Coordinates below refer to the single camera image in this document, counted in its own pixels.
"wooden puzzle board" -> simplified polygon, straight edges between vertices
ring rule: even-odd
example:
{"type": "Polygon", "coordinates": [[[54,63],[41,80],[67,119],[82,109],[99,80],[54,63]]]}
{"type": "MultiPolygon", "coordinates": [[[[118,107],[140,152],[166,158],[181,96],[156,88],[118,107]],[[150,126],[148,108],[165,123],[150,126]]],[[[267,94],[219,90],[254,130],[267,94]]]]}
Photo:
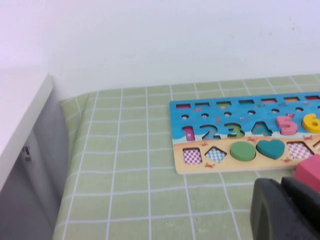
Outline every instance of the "wooden puzzle board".
{"type": "Polygon", "coordinates": [[[172,101],[175,169],[179,174],[191,174],[293,168],[320,148],[320,134],[302,125],[310,114],[320,119],[319,92],[172,101]],[[282,134],[277,117],[290,118],[297,126],[296,133],[282,134]],[[236,142],[256,148],[262,140],[275,139],[284,143],[284,152],[276,159],[257,149],[254,159],[248,161],[237,160],[230,153],[236,142]]]}

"white countertop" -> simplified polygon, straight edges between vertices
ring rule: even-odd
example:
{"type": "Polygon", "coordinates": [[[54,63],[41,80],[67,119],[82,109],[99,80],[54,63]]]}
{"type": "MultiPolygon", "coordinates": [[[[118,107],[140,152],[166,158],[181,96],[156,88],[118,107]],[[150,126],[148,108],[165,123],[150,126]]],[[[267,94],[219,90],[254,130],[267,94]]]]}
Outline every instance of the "white countertop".
{"type": "Polygon", "coordinates": [[[0,190],[52,89],[48,71],[0,70],[0,190]]]}

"blue checkered pattern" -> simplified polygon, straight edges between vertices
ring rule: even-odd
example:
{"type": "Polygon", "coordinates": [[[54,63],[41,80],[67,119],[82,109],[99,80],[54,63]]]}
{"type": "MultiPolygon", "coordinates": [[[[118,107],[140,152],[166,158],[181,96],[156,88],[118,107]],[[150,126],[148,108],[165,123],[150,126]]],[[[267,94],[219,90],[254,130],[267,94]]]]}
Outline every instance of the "blue checkered pattern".
{"type": "Polygon", "coordinates": [[[213,147],[205,154],[205,156],[215,163],[220,163],[225,158],[226,154],[218,148],[213,147]]]}

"beige puzzle section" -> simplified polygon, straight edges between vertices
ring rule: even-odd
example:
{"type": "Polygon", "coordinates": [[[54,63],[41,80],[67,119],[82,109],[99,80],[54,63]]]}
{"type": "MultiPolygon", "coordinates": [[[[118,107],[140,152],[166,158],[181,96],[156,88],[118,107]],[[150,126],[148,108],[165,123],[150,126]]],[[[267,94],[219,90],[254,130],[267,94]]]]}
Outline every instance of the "beige puzzle section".
{"type": "Polygon", "coordinates": [[[196,173],[209,173],[209,172],[228,172],[228,171],[248,171],[248,170],[261,170],[261,169],[285,169],[294,168],[304,158],[290,158],[287,143],[292,142],[304,142],[305,145],[316,154],[318,150],[313,147],[320,140],[320,135],[314,135],[310,140],[304,140],[303,138],[281,138],[285,144],[284,154],[277,160],[271,159],[259,153],[256,150],[256,156],[251,161],[239,161],[234,159],[230,154],[231,145],[235,142],[248,142],[256,147],[260,140],[271,141],[272,139],[279,139],[273,137],[242,137],[242,138],[223,138],[220,140],[208,140],[208,141],[192,141],[187,143],[173,145],[174,164],[175,170],[178,174],[196,174],[196,173]],[[254,138],[256,141],[251,142],[249,138],[254,138]],[[205,154],[212,148],[216,147],[221,151],[227,153],[224,159],[220,163],[216,163],[205,156],[205,154]],[[184,149],[198,148],[201,153],[202,163],[200,164],[185,164],[184,161],[184,149]]]}

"black object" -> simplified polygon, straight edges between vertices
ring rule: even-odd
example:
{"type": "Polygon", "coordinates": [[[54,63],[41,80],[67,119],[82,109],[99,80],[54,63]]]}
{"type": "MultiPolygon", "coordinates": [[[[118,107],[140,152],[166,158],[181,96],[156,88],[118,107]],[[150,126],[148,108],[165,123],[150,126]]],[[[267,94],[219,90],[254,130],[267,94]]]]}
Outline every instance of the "black object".
{"type": "Polygon", "coordinates": [[[320,240],[320,194],[293,177],[254,182],[254,240],[320,240]]]}

